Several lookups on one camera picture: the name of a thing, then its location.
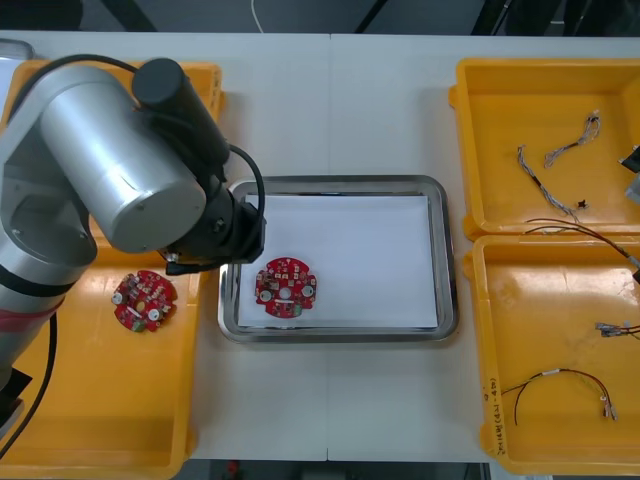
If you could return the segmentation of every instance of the electronic component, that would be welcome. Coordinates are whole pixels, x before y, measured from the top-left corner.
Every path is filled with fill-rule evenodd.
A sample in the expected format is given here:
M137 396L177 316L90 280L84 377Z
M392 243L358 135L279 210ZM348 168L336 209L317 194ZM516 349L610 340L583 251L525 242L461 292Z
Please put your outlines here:
M155 272L140 270L130 273L118 288L111 302L116 305L118 321L134 332L155 332L173 309L175 289L169 280Z
M544 156L544 168L551 168L560 155L570 148L592 142L600 134L600 112L595 110L587 116L584 122L584 132L578 140L564 147L556 148Z
M600 330L600 335L603 337L621 337L624 335L629 335L636 340L640 340L640 337L637 335L640 333L640 325L619 326L612 325L610 323L598 322L596 323L596 330Z
M265 305L274 317L299 317L302 310L313 307L317 286L316 277L300 260L277 258L256 275L256 303Z

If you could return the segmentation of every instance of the white paper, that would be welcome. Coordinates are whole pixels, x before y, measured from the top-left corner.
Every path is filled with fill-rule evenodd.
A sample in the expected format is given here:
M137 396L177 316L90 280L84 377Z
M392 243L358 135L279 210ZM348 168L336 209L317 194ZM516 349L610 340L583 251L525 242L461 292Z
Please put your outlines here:
M265 218L264 253L242 266L240 326L437 326L426 197L267 196ZM256 303L256 275L279 257L317 277L313 308L295 319Z
M4 104L7 100L7 93L9 93L13 72L21 63L22 60L0 57L0 115L4 111Z

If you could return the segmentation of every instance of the wire harness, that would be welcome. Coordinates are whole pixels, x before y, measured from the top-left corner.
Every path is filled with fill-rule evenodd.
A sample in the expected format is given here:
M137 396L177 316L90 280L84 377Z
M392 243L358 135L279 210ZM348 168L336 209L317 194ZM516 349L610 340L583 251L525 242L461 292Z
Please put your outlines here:
M601 125L602 122L600 121L600 112L598 110L595 110L594 112L590 113L584 122L584 132L582 133L582 136L569 145L556 148L554 151L547 153L544 156L544 168L553 167L553 164L556 162L558 157L567 150L595 140L596 137L600 134Z
M535 172L531 169L529 165L527 165L527 162L524 159L525 146L526 145L520 145L518 147L518 163L520 164L522 169L531 177L531 180L535 182L535 184L538 186L538 188L542 192L542 195L544 195L544 198L547 200L547 202L549 202L552 206L554 206L555 208L563 212L565 215L569 215L571 218L573 218L576 221L576 223L579 222L580 220L578 220L578 217L576 216L576 210L567 207L560 200L558 200L556 197L551 195L551 192L549 192L549 190L547 190L547 188L542 184L542 182L536 176Z

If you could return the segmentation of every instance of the cable with connector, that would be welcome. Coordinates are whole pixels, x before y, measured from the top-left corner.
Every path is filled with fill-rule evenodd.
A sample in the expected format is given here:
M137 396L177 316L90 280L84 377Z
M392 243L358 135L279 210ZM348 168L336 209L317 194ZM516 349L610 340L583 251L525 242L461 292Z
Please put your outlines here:
M556 218L544 218L544 217L542 217L542 218L532 218L530 220L527 220L526 223L533 223L533 222L539 222L539 221L554 222L554 223L559 223L561 225L540 225L540 226L537 226L537 227L532 228L530 230L527 230L526 232L524 232L525 235L526 234L530 234L530 233L534 233L534 232L538 232L538 231L544 231L545 233L561 233L563 231L570 230L570 231L582 233L584 235L588 235L590 237L593 237L593 238L595 238L597 240L600 240L600 241L606 243L607 245L612 247L616 252L618 252L620 255L622 255L624 258L629 260L629 262L631 262L631 264L636 268L636 271L632 274L633 279L637 283L640 283L640 260L638 260L638 258L635 257L634 255L631 255L627 250L625 250L623 247L618 245L613 240L608 239L604 235L602 235L602 234L600 234L600 233L596 232L595 230L592 230L592 229L590 229L588 227L585 227L582 224L573 223L573 222L567 222L565 220L558 220ZM556 229L558 231L557 232L549 232L550 229Z
M506 390L502 391L502 395L505 395L509 392L520 389L520 391L518 392L518 395L516 396L516 401L513 405L513 421L516 424L516 426L518 425L518 404L520 402L520 397L522 396L522 393L527 388L527 386L538 378L547 377L549 375L555 375L557 373L574 373L576 375L580 375L582 377L592 380L596 385L598 385L598 387L600 388L600 391L602 392L602 396L600 397L600 400L604 402L604 410L602 412L602 416L606 418L611 417L611 419L614 421L618 420L618 413L616 411L616 408L613 406L613 402L611 401L611 395L609 394L609 390L599 378L597 378L595 375L591 375L590 373L583 372L581 370L575 370L573 368L555 368L553 370L547 370L545 372L536 373L535 375L529 377L528 380L525 380L524 382L519 383L518 385L514 385L513 387L509 387Z

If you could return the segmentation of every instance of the silver cylinder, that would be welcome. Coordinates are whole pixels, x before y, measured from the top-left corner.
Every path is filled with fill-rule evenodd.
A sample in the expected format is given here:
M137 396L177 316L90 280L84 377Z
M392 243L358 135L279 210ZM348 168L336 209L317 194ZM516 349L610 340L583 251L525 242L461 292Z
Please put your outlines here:
M173 243L202 215L203 190L112 75L76 66L42 82L70 74L73 84L43 110L42 138L113 246L135 253Z

